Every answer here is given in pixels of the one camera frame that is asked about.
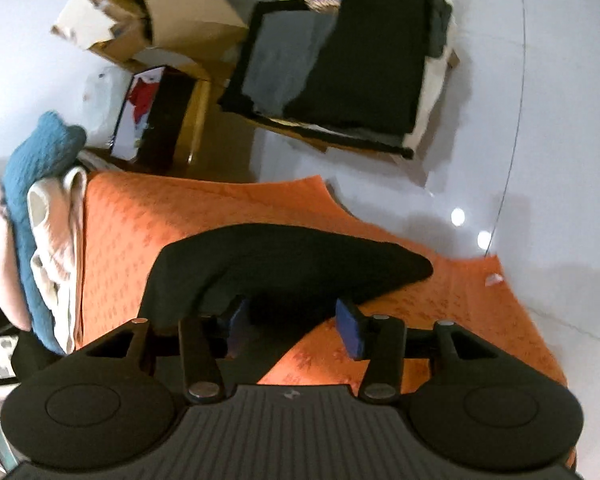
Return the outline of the black sweater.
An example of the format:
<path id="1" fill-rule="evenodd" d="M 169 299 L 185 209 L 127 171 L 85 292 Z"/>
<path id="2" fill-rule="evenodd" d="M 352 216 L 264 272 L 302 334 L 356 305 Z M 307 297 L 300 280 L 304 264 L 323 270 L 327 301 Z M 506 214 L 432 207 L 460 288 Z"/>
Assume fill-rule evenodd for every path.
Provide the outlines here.
<path id="1" fill-rule="evenodd" d="M 246 342 L 221 364 L 228 383 L 254 384 L 304 335 L 333 318 L 337 300 L 362 306 L 434 273 L 424 256 L 300 226 L 248 223 L 199 233 L 161 249 L 140 312 L 157 330 L 189 315 L 246 303 Z"/>

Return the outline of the wooden chair right with clothes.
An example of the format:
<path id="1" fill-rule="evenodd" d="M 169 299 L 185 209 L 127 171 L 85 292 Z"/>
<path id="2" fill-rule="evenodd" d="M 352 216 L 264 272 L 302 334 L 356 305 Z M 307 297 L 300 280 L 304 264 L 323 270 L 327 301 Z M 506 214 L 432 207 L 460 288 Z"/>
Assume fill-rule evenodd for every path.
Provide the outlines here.
<path id="1" fill-rule="evenodd" d="M 449 68 L 453 0 L 271 0 L 252 9 L 219 104 L 328 148 L 414 162 Z"/>

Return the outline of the orange flower-pattern table mat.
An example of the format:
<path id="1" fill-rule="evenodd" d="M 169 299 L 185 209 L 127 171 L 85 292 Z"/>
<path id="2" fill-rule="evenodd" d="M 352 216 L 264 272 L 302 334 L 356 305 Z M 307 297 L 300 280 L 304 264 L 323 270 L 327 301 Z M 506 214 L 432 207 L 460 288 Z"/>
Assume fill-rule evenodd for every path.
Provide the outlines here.
<path id="1" fill-rule="evenodd" d="M 582 408 L 494 259 L 331 214 L 166 245 L 140 318 L 76 354 L 94 479 L 569 479 Z"/>

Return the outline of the white quilted jacket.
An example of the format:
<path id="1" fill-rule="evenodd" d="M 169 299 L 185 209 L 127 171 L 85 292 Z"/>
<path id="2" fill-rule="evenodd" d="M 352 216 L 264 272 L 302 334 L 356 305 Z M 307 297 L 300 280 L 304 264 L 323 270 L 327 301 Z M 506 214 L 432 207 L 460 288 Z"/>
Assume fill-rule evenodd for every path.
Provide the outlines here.
<path id="1" fill-rule="evenodd" d="M 35 251 L 30 267 L 46 311 L 53 340 L 63 352 L 76 348 L 82 335 L 84 197 L 87 173 L 75 166 L 60 178 L 32 184 L 27 194 Z"/>

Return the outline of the pink folded garment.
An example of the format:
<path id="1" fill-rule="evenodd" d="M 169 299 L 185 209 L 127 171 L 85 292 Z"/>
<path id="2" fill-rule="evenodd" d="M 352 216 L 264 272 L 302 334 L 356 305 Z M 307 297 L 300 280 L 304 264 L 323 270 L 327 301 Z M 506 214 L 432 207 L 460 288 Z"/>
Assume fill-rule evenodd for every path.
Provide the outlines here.
<path id="1" fill-rule="evenodd" d="M 18 330 L 32 330 L 31 315 L 20 283 L 14 231 L 0 182 L 0 309 Z"/>

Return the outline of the teal knitted sweater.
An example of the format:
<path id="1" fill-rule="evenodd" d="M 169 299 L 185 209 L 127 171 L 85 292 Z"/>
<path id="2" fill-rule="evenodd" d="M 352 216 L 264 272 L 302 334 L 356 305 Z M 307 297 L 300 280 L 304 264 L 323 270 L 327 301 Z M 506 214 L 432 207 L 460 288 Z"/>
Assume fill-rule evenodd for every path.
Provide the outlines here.
<path id="1" fill-rule="evenodd" d="M 85 180 L 74 163 L 85 142 L 83 128 L 46 112 L 10 155 L 2 179 L 31 330 L 58 356 L 73 350 L 76 269 L 81 259 L 73 232 L 81 221 L 71 216 L 72 204 L 84 195 Z"/>

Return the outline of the brown paper bag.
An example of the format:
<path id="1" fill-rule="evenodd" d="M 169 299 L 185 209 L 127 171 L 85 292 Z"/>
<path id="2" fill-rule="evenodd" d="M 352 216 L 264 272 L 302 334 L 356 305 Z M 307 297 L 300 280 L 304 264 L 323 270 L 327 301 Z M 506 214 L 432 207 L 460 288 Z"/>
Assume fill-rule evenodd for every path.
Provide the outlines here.
<path id="1" fill-rule="evenodd" d="M 50 31 L 125 66 L 149 49 L 223 62 L 247 25 L 228 0 L 67 0 Z"/>

